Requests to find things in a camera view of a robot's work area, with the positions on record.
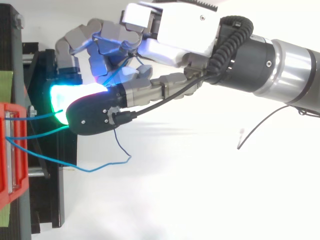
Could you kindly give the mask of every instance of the illuminated object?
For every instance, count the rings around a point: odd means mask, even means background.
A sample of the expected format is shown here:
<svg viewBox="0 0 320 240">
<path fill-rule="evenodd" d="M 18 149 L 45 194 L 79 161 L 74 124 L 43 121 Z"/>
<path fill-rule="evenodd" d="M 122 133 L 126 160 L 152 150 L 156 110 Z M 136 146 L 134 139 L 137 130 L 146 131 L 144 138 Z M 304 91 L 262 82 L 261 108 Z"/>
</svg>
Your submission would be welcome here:
<svg viewBox="0 0 320 240">
<path fill-rule="evenodd" d="M 51 86 L 50 99 L 52 110 L 53 112 L 63 110 L 62 112 L 55 114 L 56 119 L 64 125 L 69 125 L 66 117 L 66 111 L 70 104 L 84 96 L 106 91 L 108 91 L 107 88 L 98 83 Z"/>
</svg>

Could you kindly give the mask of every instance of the black cable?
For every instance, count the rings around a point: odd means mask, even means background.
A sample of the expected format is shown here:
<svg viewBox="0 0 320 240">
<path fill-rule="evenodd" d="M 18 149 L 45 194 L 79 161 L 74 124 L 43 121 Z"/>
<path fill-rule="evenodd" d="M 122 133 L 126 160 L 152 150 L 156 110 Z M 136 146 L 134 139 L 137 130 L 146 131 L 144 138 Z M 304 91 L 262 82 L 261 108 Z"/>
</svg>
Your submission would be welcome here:
<svg viewBox="0 0 320 240">
<path fill-rule="evenodd" d="M 211 73 L 212 77 L 217 77 L 221 74 L 225 63 L 230 61 L 230 58 L 254 31 L 253 23 L 243 16 L 226 16 L 221 18 L 220 21 L 220 25 L 232 26 L 234 23 L 240 24 L 240 27 L 217 48 L 210 58 L 206 69 Z"/>
<path fill-rule="evenodd" d="M 197 78 L 196 80 L 193 80 L 192 82 L 190 82 L 188 85 L 186 85 L 185 87 L 181 88 L 179 91 L 177 91 L 176 93 L 172 94 L 171 96 L 163 99 L 162 101 L 160 102 L 157 102 L 156 104 L 153 104 L 152 106 L 149 106 L 149 107 L 146 107 L 145 109 L 142 109 L 140 111 L 137 111 L 137 112 L 133 112 L 132 113 L 132 117 L 133 118 L 136 118 L 142 114 L 145 114 L 147 112 L 150 112 L 164 104 L 166 104 L 167 102 L 179 97 L 181 94 L 183 94 L 185 91 L 187 91 L 188 89 L 190 89 L 192 86 L 200 83 L 201 81 L 205 81 L 206 79 L 210 78 L 210 76 L 202 76 L 202 77 L 199 77 Z"/>
<path fill-rule="evenodd" d="M 275 114 L 276 112 L 279 112 L 282 109 L 285 109 L 287 107 L 290 107 L 289 105 L 286 106 L 282 106 L 280 108 L 278 108 L 277 110 L 273 111 L 271 114 L 269 114 L 267 117 L 265 117 L 257 126 L 255 126 L 254 129 L 251 130 L 251 132 L 245 137 L 245 139 L 241 142 L 241 144 L 237 147 L 237 149 L 239 150 L 244 144 L 245 142 L 248 140 L 248 138 L 251 136 L 251 134 L 254 133 L 255 130 L 257 130 L 257 128 L 263 124 L 268 118 L 270 118 L 273 114 Z"/>
</svg>

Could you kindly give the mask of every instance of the silver cylindrical arm segment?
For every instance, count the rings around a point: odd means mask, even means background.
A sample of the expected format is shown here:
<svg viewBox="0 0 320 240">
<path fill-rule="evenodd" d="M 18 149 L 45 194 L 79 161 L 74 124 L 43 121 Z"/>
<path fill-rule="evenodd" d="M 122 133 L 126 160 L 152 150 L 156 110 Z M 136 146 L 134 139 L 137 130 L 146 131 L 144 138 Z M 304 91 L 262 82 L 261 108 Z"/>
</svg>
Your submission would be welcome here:
<svg viewBox="0 0 320 240">
<path fill-rule="evenodd" d="M 307 85 L 311 72 L 311 57 L 307 49 L 280 40 L 272 40 L 276 60 L 273 73 L 260 89 L 258 97 L 288 103 Z"/>
</svg>

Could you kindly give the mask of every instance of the screw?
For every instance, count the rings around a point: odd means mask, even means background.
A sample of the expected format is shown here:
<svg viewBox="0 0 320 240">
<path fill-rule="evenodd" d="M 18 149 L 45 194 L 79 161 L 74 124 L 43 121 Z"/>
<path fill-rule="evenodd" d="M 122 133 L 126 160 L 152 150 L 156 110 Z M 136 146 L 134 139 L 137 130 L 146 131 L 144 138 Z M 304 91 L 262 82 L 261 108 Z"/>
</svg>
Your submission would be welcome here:
<svg viewBox="0 0 320 240">
<path fill-rule="evenodd" d="M 24 16 L 22 16 L 21 14 L 17 14 L 14 17 L 14 22 L 15 22 L 15 27 L 17 29 L 21 30 L 25 28 L 25 19 L 24 19 Z"/>
<path fill-rule="evenodd" d="M 30 118 L 34 118 L 38 114 L 37 110 L 35 110 L 34 106 L 29 106 L 28 115 Z"/>
</svg>

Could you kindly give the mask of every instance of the white background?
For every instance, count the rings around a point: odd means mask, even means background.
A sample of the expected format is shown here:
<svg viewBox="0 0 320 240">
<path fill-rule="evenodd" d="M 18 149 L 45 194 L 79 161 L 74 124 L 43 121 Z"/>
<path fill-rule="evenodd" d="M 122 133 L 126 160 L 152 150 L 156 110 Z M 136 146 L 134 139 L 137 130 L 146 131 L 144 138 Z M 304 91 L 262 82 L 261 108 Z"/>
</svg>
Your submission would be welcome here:
<svg viewBox="0 0 320 240">
<path fill-rule="evenodd" d="M 129 1 L 7 2 L 25 17 L 23 41 L 54 48 L 67 31 L 91 18 L 118 22 Z M 229 0 L 218 4 L 218 13 L 248 17 L 256 35 L 320 52 L 318 2 Z M 88 83 L 88 55 L 79 58 Z M 177 71 L 156 67 L 155 77 Z M 286 108 L 236 149 L 242 129 L 248 133 L 281 106 L 204 84 L 193 96 L 119 127 L 119 140 L 133 155 L 130 162 L 95 173 L 66 168 L 65 223 L 60 229 L 43 224 L 33 238 L 320 239 L 319 120 Z M 78 138 L 81 167 L 125 159 L 112 132 Z"/>
</svg>

